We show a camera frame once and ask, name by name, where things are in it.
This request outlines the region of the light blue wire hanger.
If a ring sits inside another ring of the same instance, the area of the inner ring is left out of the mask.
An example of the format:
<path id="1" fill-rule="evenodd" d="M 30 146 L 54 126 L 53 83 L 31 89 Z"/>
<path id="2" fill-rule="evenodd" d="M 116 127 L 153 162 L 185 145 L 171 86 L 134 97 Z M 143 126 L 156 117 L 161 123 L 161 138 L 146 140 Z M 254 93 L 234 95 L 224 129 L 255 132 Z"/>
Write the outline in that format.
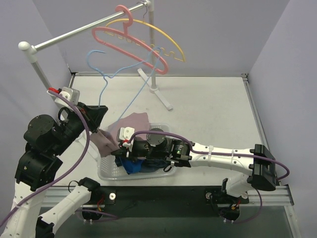
<path id="1" fill-rule="evenodd" d="M 158 51 L 158 55 L 159 55 L 159 58 L 161 57 L 161 52 L 162 52 L 162 48 L 161 47 L 154 47 L 148 54 L 147 54 L 147 59 L 146 60 L 143 60 L 141 61 L 140 63 L 136 63 L 134 65 L 130 65 L 130 66 L 126 66 L 126 67 L 122 67 L 120 69 L 118 69 L 112 76 L 109 76 L 109 75 L 106 75 L 103 71 L 101 71 L 100 69 L 98 69 L 97 67 L 94 67 L 90 64 L 90 56 L 91 54 L 93 53 L 101 53 L 101 54 L 106 54 L 106 52 L 104 51 L 99 51 L 99 50 L 92 50 L 92 51 L 89 51 L 86 55 L 86 63 L 88 65 L 88 67 L 90 69 L 93 69 L 94 71 L 96 71 L 97 73 L 99 73 L 102 77 L 103 77 L 103 80 L 106 82 L 105 86 L 103 87 L 103 89 L 101 90 L 100 94 L 99 94 L 99 101 L 98 101 L 98 107 L 101 106 L 101 100 L 102 100 L 102 96 L 104 94 L 104 91 L 107 90 L 107 87 L 109 85 L 109 79 L 111 79 L 111 82 L 117 82 L 117 83 L 121 83 L 121 85 L 123 86 L 123 84 L 125 83 L 131 83 L 131 81 L 129 81 L 130 79 L 132 79 L 131 77 L 126 77 L 124 78 L 124 80 L 121 80 L 121 81 L 118 81 L 119 79 L 119 76 L 117 76 L 117 74 L 123 70 L 126 70 L 126 69 L 130 69 L 130 68 L 134 68 L 136 66 L 139 66 L 141 65 L 141 63 L 144 63 L 144 62 L 148 62 L 150 60 L 150 56 L 154 56 L 154 52 Z M 143 85 L 140 87 L 140 89 L 138 90 L 138 92 L 136 93 L 136 95 L 133 97 L 133 99 L 130 101 L 130 103 L 126 106 L 125 110 L 121 113 L 121 115 L 118 117 L 118 119 L 116 120 L 115 123 L 118 123 L 119 120 L 124 116 L 124 114 L 127 112 L 127 110 L 130 108 L 130 106 L 134 103 L 134 101 L 137 99 L 138 95 L 142 92 L 143 88 L 145 87 L 145 85 L 148 83 L 149 79 L 154 75 L 155 73 L 155 70 L 157 68 L 157 65 L 158 65 L 158 61 L 159 59 L 156 60 L 155 62 L 155 65 L 154 65 L 154 68 L 152 69 L 151 71 L 151 74 L 150 75 L 146 75 L 146 79 L 143 83 Z"/>

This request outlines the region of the dark navy tank top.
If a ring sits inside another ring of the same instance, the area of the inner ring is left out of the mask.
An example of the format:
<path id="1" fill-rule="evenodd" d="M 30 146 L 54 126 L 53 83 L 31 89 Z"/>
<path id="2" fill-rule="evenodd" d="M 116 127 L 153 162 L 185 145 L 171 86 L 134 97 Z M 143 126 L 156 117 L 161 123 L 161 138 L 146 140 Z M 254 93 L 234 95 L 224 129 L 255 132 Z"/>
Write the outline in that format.
<path id="1" fill-rule="evenodd" d="M 158 169 L 163 169 L 168 166 L 167 161 L 163 159 L 144 160 L 141 164 L 141 173 L 152 173 Z"/>

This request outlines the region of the pink plastic hanger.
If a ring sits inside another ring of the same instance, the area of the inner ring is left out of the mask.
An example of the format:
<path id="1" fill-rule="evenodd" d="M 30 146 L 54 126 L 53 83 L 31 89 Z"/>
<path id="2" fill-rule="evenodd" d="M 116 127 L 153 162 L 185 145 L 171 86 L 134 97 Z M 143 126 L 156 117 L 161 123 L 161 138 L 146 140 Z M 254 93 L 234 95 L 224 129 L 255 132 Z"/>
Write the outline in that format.
<path id="1" fill-rule="evenodd" d="M 123 30 L 117 30 L 114 28 L 110 28 L 110 27 L 96 27 L 92 29 L 92 36 L 93 38 L 100 44 L 107 46 L 125 56 L 128 56 L 134 60 L 136 60 L 137 62 L 144 64 L 145 66 L 153 69 L 155 72 L 161 74 L 161 75 L 165 75 L 168 73 L 169 67 L 168 64 L 166 62 L 166 60 L 160 55 L 160 49 L 155 50 L 154 47 L 151 47 L 149 45 L 147 45 L 145 42 L 143 42 L 142 40 L 132 36 L 131 34 L 129 34 L 129 27 L 131 27 L 133 25 L 133 23 L 135 22 L 134 17 L 132 16 L 132 11 L 129 10 L 126 6 L 124 5 L 117 5 L 115 7 L 115 11 L 119 12 L 122 11 L 127 18 L 123 20 L 122 22 L 122 28 Z M 163 65 L 163 69 L 159 69 L 157 68 L 153 63 L 150 63 L 147 59 L 142 59 L 140 57 L 138 57 L 137 55 L 134 55 L 133 53 L 126 51 L 123 48 L 120 48 L 110 42 L 107 42 L 105 40 L 102 40 L 101 38 L 99 38 L 97 36 L 98 32 L 106 32 L 106 33 L 111 33 L 112 35 L 116 35 L 119 36 L 121 39 L 125 39 L 128 43 L 134 43 L 137 46 L 140 46 L 141 48 L 145 49 L 146 51 L 149 52 L 149 56 L 150 57 L 154 57 L 157 60 L 159 60 L 159 62 Z"/>

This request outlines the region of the mauve pink tank top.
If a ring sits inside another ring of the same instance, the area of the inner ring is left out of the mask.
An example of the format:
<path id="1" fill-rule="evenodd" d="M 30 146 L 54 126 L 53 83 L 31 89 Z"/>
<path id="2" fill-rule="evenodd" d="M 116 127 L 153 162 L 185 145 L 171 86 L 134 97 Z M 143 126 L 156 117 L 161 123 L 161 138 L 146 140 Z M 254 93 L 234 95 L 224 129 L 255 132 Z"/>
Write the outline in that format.
<path id="1" fill-rule="evenodd" d="M 149 130 L 150 122 L 147 113 L 132 113 L 107 127 L 90 135 L 90 141 L 97 147 L 101 157 L 107 157 L 119 149 L 121 140 L 130 140 L 133 133 Z"/>

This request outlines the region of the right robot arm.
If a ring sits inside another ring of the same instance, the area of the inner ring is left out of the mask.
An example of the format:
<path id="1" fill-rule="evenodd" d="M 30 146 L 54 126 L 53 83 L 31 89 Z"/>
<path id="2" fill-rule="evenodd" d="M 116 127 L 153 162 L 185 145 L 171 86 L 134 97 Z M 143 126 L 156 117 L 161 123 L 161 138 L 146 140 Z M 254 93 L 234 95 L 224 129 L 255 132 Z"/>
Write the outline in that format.
<path id="1" fill-rule="evenodd" d="M 251 189 L 276 189 L 276 160 L 261 144 L 255 144 L 251 149 L 230 150 L 202 145 L 160 129 L 135 131 L 131 127 L 122 127 L 117 140 L 118 149 L 111 154 L 122 160 L 162 160 L 170 167 L 213 167 L 236 171 L 236 176 L 222 181 L 219 195 L 225 202 L 236 197 L 245 198 Z"/>

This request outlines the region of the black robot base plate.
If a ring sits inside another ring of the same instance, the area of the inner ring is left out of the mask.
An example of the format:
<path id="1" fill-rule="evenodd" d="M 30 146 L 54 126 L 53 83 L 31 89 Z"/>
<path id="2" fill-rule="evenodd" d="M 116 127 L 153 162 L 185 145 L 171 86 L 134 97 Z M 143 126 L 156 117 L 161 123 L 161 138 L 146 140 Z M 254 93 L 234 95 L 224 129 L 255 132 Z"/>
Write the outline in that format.
<path id="1" fill-rule="evenodd" d="M 88 201 L 119 218 L 217 217 L 240 199 L 220 186 L 101 186 Z"/>

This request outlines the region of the royal blue tank top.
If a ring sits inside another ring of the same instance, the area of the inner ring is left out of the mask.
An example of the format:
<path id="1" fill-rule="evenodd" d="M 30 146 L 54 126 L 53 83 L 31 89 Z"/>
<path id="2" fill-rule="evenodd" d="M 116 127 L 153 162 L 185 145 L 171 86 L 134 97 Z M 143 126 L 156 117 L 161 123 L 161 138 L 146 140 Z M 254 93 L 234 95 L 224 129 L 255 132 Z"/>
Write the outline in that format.
<path id="1" fill-rule="evenodd" d="M 139 173 L 142 169 L 143 160 L 133 162 L 124 158 L 115 158 L 114 161 L 117 167 L 123 167 L 128 174 Z"/>

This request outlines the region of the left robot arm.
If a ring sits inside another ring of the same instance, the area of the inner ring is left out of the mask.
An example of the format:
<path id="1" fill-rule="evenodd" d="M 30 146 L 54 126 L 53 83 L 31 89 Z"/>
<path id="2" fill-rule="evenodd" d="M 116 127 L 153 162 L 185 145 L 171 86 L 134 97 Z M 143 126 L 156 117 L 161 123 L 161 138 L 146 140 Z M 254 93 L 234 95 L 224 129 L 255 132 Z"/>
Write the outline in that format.
<path id="1" fill-rule="evenodd" d="M 108 108 L 78 104 L 81 117 L 64 107 L 65 121 L 56 122 L 49 115 L 33 118 L 24 134 L 25 153 L 15 173 L 12 209 L 3 221 L 3 238 L 53 238 L 60 226 L 83 204 L 97 203 L 100 184 L 83 178 L 74 190 L 51 210 L 40 214 L 48 184 L 54 181 L 62 165 L 58 158 L 84 131 L 95 132 Z"/>

